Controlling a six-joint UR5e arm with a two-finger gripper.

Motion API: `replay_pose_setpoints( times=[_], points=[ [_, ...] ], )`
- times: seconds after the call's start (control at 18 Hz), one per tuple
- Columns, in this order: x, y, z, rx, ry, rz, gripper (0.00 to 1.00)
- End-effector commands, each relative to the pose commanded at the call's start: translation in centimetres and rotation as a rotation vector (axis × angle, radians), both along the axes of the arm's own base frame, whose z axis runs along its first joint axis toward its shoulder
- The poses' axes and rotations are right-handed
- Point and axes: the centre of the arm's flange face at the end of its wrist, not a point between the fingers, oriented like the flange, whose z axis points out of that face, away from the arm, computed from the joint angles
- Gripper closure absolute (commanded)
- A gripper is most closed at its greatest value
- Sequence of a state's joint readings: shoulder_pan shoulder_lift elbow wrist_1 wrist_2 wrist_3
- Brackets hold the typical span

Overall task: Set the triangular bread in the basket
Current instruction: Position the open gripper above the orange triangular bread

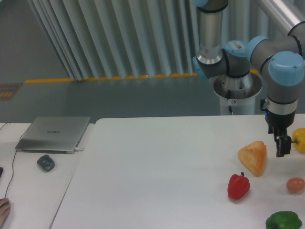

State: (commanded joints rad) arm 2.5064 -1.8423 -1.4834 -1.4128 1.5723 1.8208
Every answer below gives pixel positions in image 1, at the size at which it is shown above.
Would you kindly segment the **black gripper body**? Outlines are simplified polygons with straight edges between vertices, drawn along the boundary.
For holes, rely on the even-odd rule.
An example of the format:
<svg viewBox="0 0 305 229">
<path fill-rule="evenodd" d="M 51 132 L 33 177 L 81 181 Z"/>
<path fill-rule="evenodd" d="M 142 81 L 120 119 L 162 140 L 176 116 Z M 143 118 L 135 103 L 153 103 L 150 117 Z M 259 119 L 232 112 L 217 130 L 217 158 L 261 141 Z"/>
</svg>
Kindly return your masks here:
<svg viewBox="0 0 305 229">
<path fill-rule="evenodd" d="M 293 123 L 295 111 L 290 114 L 274 114 L 271 111 L 265 112 L 265 120 L 268 124 L 268 133 L 282 135 L 287 133 L 287 128 Z"/>
</svg>

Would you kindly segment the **person's hand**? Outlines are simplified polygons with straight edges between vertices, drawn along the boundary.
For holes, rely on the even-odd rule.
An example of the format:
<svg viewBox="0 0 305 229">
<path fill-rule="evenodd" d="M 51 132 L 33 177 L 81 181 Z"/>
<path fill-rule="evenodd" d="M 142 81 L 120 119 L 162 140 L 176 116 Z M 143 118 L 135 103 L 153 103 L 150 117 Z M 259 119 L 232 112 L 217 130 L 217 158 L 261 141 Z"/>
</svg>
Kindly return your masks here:
<svg viewBox="0 0 305 229">
<path fill-rule="evenodd" d="M 0 200 L 0 226 L 4 223 L 4 220 L 10 213 L 10 201 L 8 198 L 3 198 Z"/>
</svg>

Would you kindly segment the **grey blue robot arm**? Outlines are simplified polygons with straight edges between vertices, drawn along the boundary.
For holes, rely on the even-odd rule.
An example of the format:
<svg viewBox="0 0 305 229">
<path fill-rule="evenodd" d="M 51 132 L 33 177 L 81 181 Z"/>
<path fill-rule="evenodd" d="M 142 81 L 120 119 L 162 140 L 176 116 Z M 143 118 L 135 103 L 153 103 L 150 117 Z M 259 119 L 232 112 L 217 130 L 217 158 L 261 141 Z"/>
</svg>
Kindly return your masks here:
<svg viewBox="0 0 305 229">
<path fill-rule="evenodd" d="M 267 97 L 260 102 L 265 113 L 268 133 L 273 134 L 277 157 L 290 153 L 293 139 L 287 128 L 293 123 L 304 79 L 305 17 L 286 0 L 259 0 L 257 5 L 277 25 L 284 38 L 273 41 L 257 36 L 249 42 L 230 41 L 220 46 L 222 15 L 226 0 L 196 0 L 199 11 L 200 48 L 193 58 L 200 77 L 220 76 L 214 90 L 233 100 L 255 95 L 261 87 L 250 74 L 250 66 L 266 80 Z"/>
</svg>

